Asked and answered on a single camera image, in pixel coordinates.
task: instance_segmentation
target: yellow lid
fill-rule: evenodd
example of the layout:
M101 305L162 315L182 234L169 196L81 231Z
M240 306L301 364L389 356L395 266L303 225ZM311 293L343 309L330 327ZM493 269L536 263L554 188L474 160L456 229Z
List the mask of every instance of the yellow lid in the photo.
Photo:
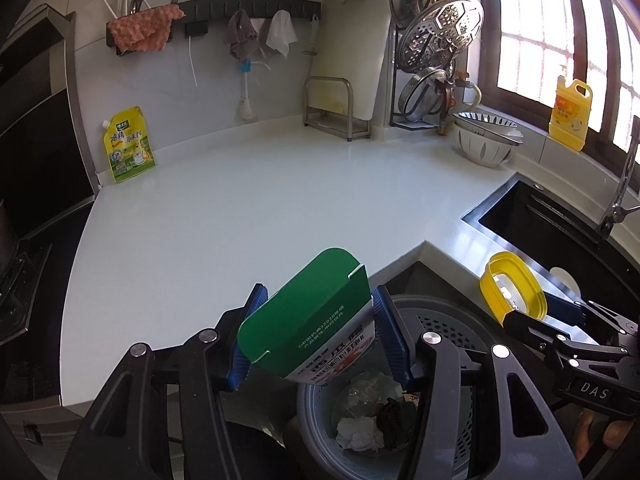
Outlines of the yellow lid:
M480 290L500 324L512 310L542 321L546 299L529 267L509 251L494 254L480 278Z

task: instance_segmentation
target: black sink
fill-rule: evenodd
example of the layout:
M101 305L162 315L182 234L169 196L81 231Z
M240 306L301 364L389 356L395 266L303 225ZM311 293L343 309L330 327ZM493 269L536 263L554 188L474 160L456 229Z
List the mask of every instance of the black sink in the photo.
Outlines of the black sink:
M486 234L558 286L548 272L567 270L582 299L631 320L640 313L640 266L596 225L552 193L516 174L463 220Z

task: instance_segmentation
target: yellow sauce pouch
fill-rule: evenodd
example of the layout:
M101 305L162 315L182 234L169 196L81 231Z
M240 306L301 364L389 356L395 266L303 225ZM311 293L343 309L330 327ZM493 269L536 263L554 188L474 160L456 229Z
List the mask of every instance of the yellow sauce pouch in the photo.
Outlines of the yellow sauce pouch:
M137 106L114 115L106 126L104 147L116 183L156 165L149 146L145 118Z

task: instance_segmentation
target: cutting board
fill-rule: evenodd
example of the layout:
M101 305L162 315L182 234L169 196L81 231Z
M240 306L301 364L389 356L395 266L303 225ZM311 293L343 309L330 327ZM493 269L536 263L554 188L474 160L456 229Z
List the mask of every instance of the cutting board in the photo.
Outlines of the cutting board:
M353 87L353 116L373 117L391 13L389 0L328 0L322 8L311 75L343 77ZM313 81L309 105L347 114L342 83Z

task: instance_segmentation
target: gray trash bin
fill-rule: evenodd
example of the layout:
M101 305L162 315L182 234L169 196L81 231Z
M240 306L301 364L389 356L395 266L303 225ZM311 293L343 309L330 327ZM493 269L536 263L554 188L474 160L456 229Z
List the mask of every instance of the gray trash bin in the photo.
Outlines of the gray trash bin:
M457 346L486 351L494 342L491 333L475 316L451 303L427 296L395 296L401 316L418 316L425 332L439 332ZM341 480L396 480L405 451L379 452L366 456L343 450L335 441L332 410L338 394L359 373L376 369L391 375L382 344L376 339L372 348L350 368L326 386L301 384L298 387L298 418L307 449L322 468ZM453 478L466 478L471 446L471 388L463 387L460 399L458 448Z

